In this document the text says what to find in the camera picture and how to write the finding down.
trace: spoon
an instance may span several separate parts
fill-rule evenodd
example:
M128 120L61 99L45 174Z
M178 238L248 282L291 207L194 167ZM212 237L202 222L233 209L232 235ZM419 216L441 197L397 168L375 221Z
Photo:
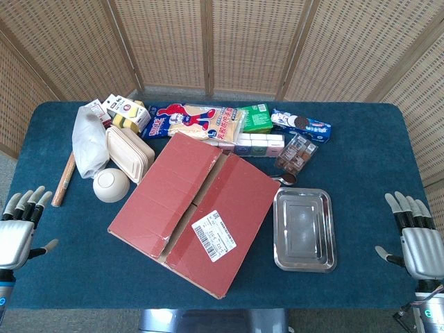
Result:
M271 176L271 179L277 180L282 185L291 186L296 183L296 177L293 176L291 173L283 173L279 176Z

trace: blue tablecloth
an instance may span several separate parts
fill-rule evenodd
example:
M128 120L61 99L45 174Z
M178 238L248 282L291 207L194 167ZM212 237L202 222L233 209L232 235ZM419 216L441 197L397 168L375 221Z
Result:
M256 102L213 102L233 107ZM45 185L55 191L71 153L81 102L48 102L31 119L10 195ZM298 177L299 187L324 189L332 199L338 265L328 274L280 270L273 261L272 209L227 296L216 300L107 233L125 200L99 201L92 180L76 171L62 207L48 206L34 245L60 245L16 273L11 306L20 308L394 308L413 297L405 270L382 261L381 244L401 253L384 194L399 190L425 200L400 111L375 103L268 103L332 124L332 138ZM167 139L148 144L158 154ZM274 160L249 158L268 174Z

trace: stainless steel tray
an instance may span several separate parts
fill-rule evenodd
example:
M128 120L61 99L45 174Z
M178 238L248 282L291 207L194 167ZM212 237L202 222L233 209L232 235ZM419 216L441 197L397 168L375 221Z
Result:
M285 271L329 273L337 263L330 196L281 188L273 202L274 258Z

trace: wooden stick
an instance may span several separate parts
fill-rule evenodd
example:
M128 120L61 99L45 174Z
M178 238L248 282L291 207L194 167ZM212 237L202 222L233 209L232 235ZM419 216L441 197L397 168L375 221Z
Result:
M63 197L65 196L65 192L67 191L69 181L71 180L72 173L74 172L75 168L76 160L74 159L74 152L71 152L67 165L65 166L65 170L63 171L62 177L55 191L54 198L51 203L52 206L60 207L62 205Z

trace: gray floor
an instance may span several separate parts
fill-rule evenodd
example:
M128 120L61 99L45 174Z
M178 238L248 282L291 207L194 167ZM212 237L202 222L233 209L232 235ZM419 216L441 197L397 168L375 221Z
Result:
M270 96L216 93L208 99L198 90L150 87L131 98L143 101L270 101ZM0 154L0 207L3 205L15 170L15 162ZM403 332L392 319L392 310L292 310L290 324L297 333ZM136 332L138 310L25 310L6 312L0 333L10 332ZM410 325L412 316L408 317Z

